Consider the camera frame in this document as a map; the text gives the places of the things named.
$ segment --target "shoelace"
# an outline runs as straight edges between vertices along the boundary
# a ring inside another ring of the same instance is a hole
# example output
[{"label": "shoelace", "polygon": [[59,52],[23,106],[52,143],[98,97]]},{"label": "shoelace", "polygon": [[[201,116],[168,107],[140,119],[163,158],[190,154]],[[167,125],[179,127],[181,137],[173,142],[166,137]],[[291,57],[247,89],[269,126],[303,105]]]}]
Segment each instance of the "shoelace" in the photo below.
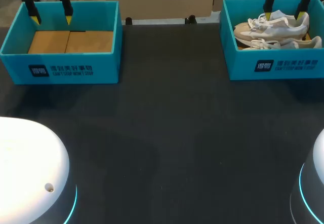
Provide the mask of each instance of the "shoelace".
[{"label": "shoelace", "polygon": [[278,41],[265,41],[264,39],[259,39],[251,41],[251,48],[280,49],[280,44]]},{"label": "shoelace", "polygon": [[255,30],[260,28],[261,26],[273,27],[273,25],[269,24],[267,19],[265,18],[265,14],[259,15],[258,19],[248,19],[248,24],[251,30]]}]

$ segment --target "shoe sole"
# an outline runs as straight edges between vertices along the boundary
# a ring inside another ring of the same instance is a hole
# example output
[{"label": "shoe sole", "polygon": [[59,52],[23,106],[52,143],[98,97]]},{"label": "shoe sole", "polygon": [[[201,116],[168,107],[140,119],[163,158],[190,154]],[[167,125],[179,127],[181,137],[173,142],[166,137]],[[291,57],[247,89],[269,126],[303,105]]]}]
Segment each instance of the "shoe sole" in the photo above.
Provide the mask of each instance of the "shoe sole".
[{"label": "shoe sole", "polygon": [[[286,38],[277,38],[277,39],[276,38],[271,38],[271,41],[272,40],[275,40],[275,41],[280,42],[280,41],[285,40],[285,39],[288,39],[288,38],[295,38],[297,40],[301,40],[304,36],[305,35],[303,35],[303,36],[289,36],[289,37],[286,37]],[[249,47],[251,46],[251,41],[242,40],[242,39],[239,39],[237,37],[235,37],[235,39],[238,40],[240,43],[243,43],[244,45],[247,45]]]}]

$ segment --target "white dome cover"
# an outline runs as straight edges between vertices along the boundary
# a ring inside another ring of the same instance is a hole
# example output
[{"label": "white dome cover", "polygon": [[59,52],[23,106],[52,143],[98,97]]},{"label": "white dome cover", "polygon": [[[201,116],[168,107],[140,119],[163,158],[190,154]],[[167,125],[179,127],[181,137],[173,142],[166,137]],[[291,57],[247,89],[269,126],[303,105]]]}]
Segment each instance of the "white dome cover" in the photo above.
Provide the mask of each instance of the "white dome cover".
[{"label": "white dome cover", "polygon": [[[69,173],[60,138],[42,124],[0,117],[0,223],[30,223],[58,199]],[[54,191],[46,190],[49,183]]]}]

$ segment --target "printed logo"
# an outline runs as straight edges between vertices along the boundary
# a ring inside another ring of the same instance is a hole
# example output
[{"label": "printed logo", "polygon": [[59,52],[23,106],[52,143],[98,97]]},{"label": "printed logo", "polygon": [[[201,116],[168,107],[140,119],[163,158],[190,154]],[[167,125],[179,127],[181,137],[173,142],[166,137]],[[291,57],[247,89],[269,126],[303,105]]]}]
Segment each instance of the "printed logo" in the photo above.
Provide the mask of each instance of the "printed logo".
[{"label": "printed logo", "polygon": [[269,72],[272,68],[273,60],[258,60],[254,72]]},{"label": "printed logo", "polygon": [[29,65],[30,72],[32,76],[34,77],[48,77],[49,73],[47,72],[47,69],[45,65]]}]

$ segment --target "white robot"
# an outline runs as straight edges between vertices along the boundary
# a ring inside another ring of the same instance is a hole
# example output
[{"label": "white robot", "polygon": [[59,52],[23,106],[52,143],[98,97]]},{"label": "white robot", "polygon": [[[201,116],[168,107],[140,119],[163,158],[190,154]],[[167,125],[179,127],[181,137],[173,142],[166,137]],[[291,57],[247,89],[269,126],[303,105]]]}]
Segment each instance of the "white robot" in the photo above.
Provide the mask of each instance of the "white robot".
[{"label": "white robot", "polygon": [[0,224],[67,224],[76,205],[69,156],[42,124],[0,117]]},{"label": "white robot", "polygon": [[295,224],[324,223],[324,130],[302,166],[290,196]]}]

